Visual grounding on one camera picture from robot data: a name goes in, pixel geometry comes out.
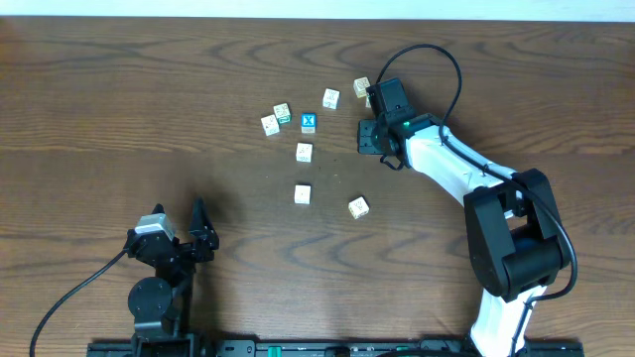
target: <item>white cube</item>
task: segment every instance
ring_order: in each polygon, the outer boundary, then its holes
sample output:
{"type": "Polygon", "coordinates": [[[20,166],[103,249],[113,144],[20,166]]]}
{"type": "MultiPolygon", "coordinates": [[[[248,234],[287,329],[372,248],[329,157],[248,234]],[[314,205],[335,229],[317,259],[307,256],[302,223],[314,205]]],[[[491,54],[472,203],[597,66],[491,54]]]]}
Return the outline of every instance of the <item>white cube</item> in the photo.
{"type": "Polygon", "coordinates": [[[311,203],[311,187],[309,185],[296,184],[294,201],[299,204],[311,203]]]}
{"type": "Polygon", "coordinates": [[[354,201],[348,203],[348,210],[350,211],[350,214],[352,214],[353,217],[357,219],[368,213],[370,209],[368,208],[368,204],[366,204],[364,197],[359,197],[354,201]]]}
{"type": "Polygon", "coordinates": [[[366,88],[370,86],[370,82],[368,78],[357,78],[353,82],[353,89],[355,90],[355,94],[357,94],[357,98],[363,98],[366,96],[366,88]]]}
{"type": "Polygon", "coordinates": [[[262,122],[262,127],[265,129],[265,134],[267,136],[280,133],[280,126],[278,125],[278,120],[276,120],[275,115],[270,115],[260,119],[262,122]]]}
{"type": "Polygon", "coordinates": [[[274,106],[274,113],[278,119],[278,124],[284,124],[291,122],[291,110],[287,103],[274,106]]]}
{"type": "Polygon", "coordinates": [[[313,144],[298,143],[298,148],[296,149],[296,160],[303,163],[310,163],[311,153],[313,150],[313,144]]]}
{"type": "Polygon", "coordinates": [[[321,105],[324,108],[337,109],[337,101],[339,100],[339,92],[334,89],[326,89],[324,93],[324,99],[321,105]]]}

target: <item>white wall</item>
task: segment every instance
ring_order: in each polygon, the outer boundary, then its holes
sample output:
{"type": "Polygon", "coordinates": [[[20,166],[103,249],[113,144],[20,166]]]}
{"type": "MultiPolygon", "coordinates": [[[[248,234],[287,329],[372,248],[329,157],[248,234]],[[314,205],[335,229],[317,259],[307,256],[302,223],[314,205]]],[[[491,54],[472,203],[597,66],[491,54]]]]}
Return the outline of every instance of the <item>white wall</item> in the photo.
{"type": "Polygon", "coordinates": [[[635,22],[635,0],[0,0],[0,15],[635,22]]]}

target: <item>small cube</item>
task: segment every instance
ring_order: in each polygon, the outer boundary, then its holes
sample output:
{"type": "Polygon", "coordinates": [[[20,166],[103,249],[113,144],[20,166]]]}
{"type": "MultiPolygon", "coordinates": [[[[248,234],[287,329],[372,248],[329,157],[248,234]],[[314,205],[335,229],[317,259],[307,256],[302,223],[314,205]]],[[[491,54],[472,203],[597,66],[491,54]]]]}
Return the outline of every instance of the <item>small cube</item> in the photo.
{"type": "Polygon", "coordinates": [[[366,88],[370,86],[370,82],[367,77],[357,78],[353,82],[353,89],[355,89],[355,94],[357,94],[357,98],[363,98],[366,96],[366,88]]]}
{"type": "Polygon", "coordinates": [[[274,106],[274,113],[279,124],[291,123],[291,111],[287,103],[274,106]]]}
{"type": "Polygon", "coordinates": [[[311,153],[313,150],[313,144],[298,143],[298,149],[296,150],[296,160],[303,163],[310,163],[311,153]]]}
{"type": "Polygon", "coordinates": [[[311,203],[311,187],[309,185],[296,184],[294,201],[299,204],[311,203]]]}
{"type": "Polygon", "coordinates": [[[321,105],[324,108],[337,109],[337,101],[339,100],[339,92],[334,89],[326,89],[324,93],[324,99],[321,105]]]}
{"type": "Polygon", "coordinates": [[[275,115],[266,116],[260,119],[260,121],[262,121],[262,127],[265,129],[267,136],[280,133],[280,126],[278,126],[275,115]]]}
{"type": "Polygon", "coordinates": [[[354,201],[348,203],[348,210],[350,211],[350,214],[352,214],[353,217],[357,219],[368,213],[370,209],[368,208],[368,204],[366,204],[364,197],[359,197],[354,201]]]}
{"type": "Polygon", "coordinates": [[[314,113],[304,113],[302,115],[302,133],[314,134],[316,132],[316,123],[318,117],[314,113]]]}

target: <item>wooden table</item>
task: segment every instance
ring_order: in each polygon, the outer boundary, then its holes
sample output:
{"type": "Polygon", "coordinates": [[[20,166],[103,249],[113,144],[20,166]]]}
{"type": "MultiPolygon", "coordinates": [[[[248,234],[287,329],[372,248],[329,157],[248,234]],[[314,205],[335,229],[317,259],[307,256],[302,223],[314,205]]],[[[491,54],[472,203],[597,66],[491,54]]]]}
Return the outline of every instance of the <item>wooden table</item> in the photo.
{"type": "MultiPolygon", "coordinates": [[[[453,133],[546,173],[577,249],[577,287],[540,303],[528,335],[632,356],[634,25],[114,18],[0,25],[0,354],[25,355],[44,313],[157,202],[186,237],[199,195],[221,248],[198,269],[194,327],[263,339],[467,332],[481,288],[460,205],[356,153],[371,112],[353,80],[422,42],[462,66],[453,133]],[[337,110],[321,108],[327,87],[341,92],[337,110]],[[266,137],[260,118],[283,102],[293,123],[266,137]],[[317,114],[314,136],[301,135],[302,112],[317,114]],[[314,144],[311,164],[295,161],[298,142],[314,144]],[[313,186],[310,206],[294,204],[297,182],[313,186]],[[347,203],[360,194],[371,211],[355,221],[347,203]]],[[[438,115],[456,86],[434,52],[387,75],[438,115]]],[[[60,308],[38,355],[128,338],[128,292],[152,274],[122,260],[60,308]]]]}

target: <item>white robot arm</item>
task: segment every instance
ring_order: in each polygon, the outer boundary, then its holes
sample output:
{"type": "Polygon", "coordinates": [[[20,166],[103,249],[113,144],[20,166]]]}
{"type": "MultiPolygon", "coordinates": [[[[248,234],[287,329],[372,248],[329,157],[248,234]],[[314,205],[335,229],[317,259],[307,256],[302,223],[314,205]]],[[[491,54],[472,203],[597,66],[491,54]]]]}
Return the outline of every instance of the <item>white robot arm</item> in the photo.
{"type": "Polygon", "coordinates": [[[516,173],[494,164],[432,114],[417,116],[398,78],[366,90],[375,120],[359,123],[359,153],[383,155],[381,162],[393,170],[408,167],[425,174],[463,206],[470,263],[484,287],[470,340],[482,356],[505,357],[512,349],[517,354],[535,301],[574,259],[560,234],[564,229],[549,181],[535,169],[516,173]],[[387,156],[401,165],[384,162],[387,156]],[[526,216],[527,224],[510,231],[506,219],[513,216],[526,216]]]}
{"type": "MultiPolygon", "coordinates": [[[[464,154],[493,171],[508,178],[515,173],[512,169],[496,165],[469,147],[461,143],[449,130],[444,128],[444,135],[464,154]]],[[[443,189],[463,205],[463,197],[478,187],[493,187],[502,183],[498,178],[483,173],[472,164],[460,158],[446,145],[442,145],[439,127],[431,126],[418,131],[406,140],[406,152],[409,166],[436,181],[443,189]]],[[[511,211],[505,217],[513,217],[511,211]]],[[[495,297],[483,290],[480,312],[470,330],[470,337],[481,355],[506,357],[512,344],[512,337],[518,325],[527,298],[539,296],[547,287],[536,286],[521,294],[510,302],[502,297],[495,297]]],[[[520,336],[516,343],[516,352],[525,346],[523,337],[529,323],[529,315],[525,319],[520,336]]]]}

